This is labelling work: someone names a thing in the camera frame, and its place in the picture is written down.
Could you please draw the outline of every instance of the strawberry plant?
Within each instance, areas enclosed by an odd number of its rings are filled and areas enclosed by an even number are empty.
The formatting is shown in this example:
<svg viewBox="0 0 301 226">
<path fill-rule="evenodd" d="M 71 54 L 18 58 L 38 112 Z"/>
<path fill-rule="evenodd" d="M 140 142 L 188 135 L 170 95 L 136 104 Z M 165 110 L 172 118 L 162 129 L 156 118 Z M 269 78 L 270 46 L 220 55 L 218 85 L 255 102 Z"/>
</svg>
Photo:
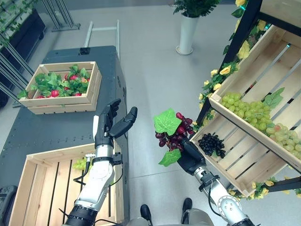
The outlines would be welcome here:
<svg viewBox="0 0 301 226">
<path fill-rule="evenodd" d="M 35 76 L 35 84 L 31 85 L 31 90 L 38 90 L 40 95 L 37 98 L 49 97 L 79 97 L 87 92 L 90 82 L 90 74 L 85 68 L 79 69 L 78 65 L 70 67 L 70 72 L 63 78 L 61 75 L 51 72 L 40 73 Z M 22 90 L 18 98 L 28 98 L 28 91 Z"/>
</svg>

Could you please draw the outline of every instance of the gray pants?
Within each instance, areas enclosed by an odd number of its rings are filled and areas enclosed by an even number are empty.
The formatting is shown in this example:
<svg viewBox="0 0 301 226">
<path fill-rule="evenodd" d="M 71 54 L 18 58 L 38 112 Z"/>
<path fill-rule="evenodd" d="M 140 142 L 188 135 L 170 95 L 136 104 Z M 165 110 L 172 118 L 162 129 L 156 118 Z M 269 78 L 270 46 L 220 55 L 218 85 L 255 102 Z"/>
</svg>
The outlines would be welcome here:
<svg viewBox="0 0 301 226">
<path fill-rule="evenodd" d="M 199 209 L 190 209 L 186 211 L 188 213 L 190 226 L 214 226 L 207 213 Z M 131 220 L 127 226 L 148 226 L 147 221 L 144 218 L 137 218 Z M 185 225 L 161 225 L 161 226 L 185 226 Z"/>
</svg>

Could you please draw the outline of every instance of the robotic arm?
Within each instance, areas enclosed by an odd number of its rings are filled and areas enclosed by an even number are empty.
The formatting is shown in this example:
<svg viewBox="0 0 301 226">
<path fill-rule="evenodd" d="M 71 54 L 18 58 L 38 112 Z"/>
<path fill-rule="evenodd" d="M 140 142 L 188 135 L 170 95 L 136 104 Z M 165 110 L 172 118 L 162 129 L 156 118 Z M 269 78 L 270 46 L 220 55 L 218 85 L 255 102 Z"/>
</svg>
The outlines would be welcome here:
<svg viewBox="0 0 301 226">
<path fill-rule="evenodd" d="M 178 160 L 179 165 L 189 174 L 196 177 L 201 184 L 199 189 L 204 192 L 209 200 L 213 202 L 219 213 L 216 213 L 212 207 L 212 211 L 228 222 L 229 226 L 255 226 L 249 217 L 241 210 L 240 202 L 229 195 L 225 187 L 218 180 L 218 176 L 214 176 L 206 168 L 204 156 L 198 151 L 197 147 L 187 138 L 182 141 L 184 152 Z"/>
<path fill-rule="evenodd" d="M 113 154 L 113 139 L 125 134 L 137 117 L 137 108 L 132 107 L 130 112 L 113 126 L 113 118 L 117 115 L 120 102 L 120 99 L 111 102 L 100 116 L 94 116 L 95 154 L 86 155 L 87 164 L 84 175 L 88 172 L 91 157 L 94 157 L 93 167 L 90 170 L 89 181 L 74 202 L 74 207 L 63 226 L 92 226 L 95 222 L 109 185 L 114 179 L 113 166 L 122 163 L 122 155 Z"/>
</svg>

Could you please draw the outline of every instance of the potted plant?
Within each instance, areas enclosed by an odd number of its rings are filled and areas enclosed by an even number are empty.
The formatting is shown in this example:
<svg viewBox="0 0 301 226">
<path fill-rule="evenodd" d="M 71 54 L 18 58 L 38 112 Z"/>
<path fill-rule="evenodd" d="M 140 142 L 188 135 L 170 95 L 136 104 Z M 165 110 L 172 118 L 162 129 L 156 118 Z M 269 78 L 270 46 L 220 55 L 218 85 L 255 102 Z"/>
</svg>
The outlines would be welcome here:
<svg viewBox="0 0 301 226">
<path fill-rule="evenodd" d="M 220 0 L 176 0 L 174 14 L 182 12 L 180 45 L 175 50 L 181 55 L 192 53 L 192 38 L 200 16 L 207 16 Z"/>
</svg>

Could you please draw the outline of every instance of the bunch of green grapes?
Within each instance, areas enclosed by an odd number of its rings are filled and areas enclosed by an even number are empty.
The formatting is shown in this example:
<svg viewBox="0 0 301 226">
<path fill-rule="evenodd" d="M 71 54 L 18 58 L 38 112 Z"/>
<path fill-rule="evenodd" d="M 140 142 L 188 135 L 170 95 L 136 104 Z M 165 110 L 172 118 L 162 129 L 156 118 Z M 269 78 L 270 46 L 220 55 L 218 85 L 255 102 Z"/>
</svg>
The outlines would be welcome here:
<svg viewBox="0 0 301 226">
<path fill-rule="evenodd" d="M 267 125 L 272 123 L 270 107 L 261 101 L 243 102 L 240 97 L 240 93 L 227 93 L 222 98 L 222 105 L 255 128 L 265 132 Z"/>
<path fill-rule="evenodd" d="M 86 169 L 87 158 L 78 159 L 76 163 L 73 164 L 73 168 L 77 170 L 85 170 Z"/>
<path fill-rule="evenodd" d="M 278 123 L 273 128 L 267 128 L 266 132 L 272 140 L 301 160 L 301 141 L 295 131 Z"/>
</svg>

